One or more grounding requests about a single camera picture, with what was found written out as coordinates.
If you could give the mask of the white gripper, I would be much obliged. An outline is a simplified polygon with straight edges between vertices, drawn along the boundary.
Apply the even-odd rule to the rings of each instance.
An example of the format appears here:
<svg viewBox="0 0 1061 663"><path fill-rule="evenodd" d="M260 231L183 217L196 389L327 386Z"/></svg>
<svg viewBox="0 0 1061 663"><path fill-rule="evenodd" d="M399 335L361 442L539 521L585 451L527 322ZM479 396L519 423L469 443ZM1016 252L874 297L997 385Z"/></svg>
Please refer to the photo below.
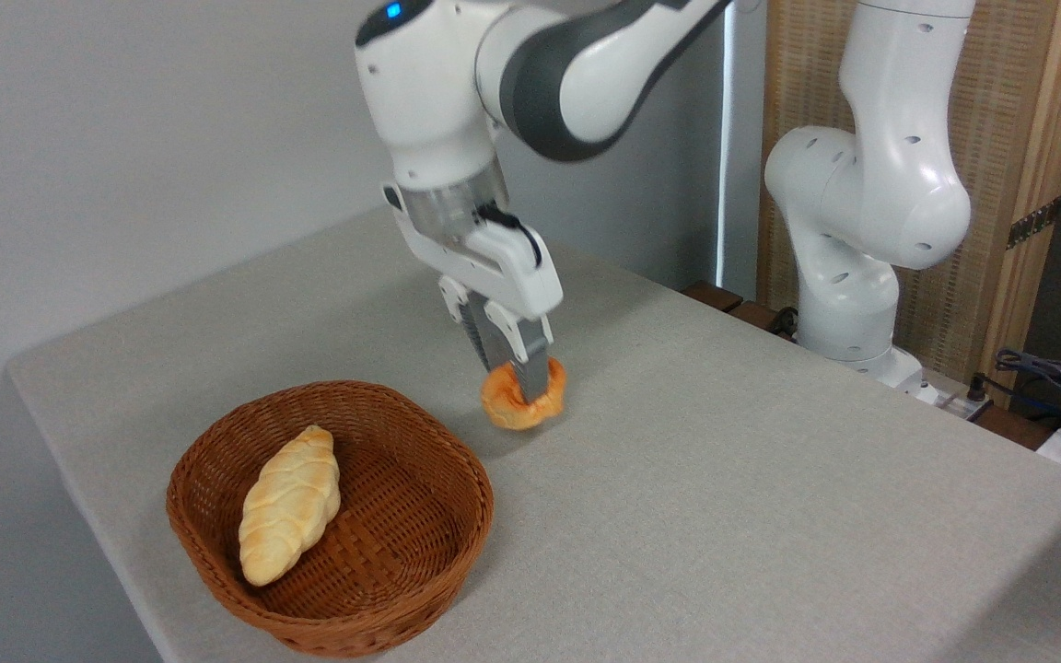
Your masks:
<svg viewBox="0 0 1061 663"><path fill-rule="evenodd" d="M563 301L563 287L542 238L527 227L508 229L483 221L460 242L430 238L416 229L417 219L403 190L383 184L397 226L416 259L442 273L439 293L485 370L510 366L522 401L547 391L549 345L554 341L547 315ZM484 335L477 319L484 303Z"/></svg>

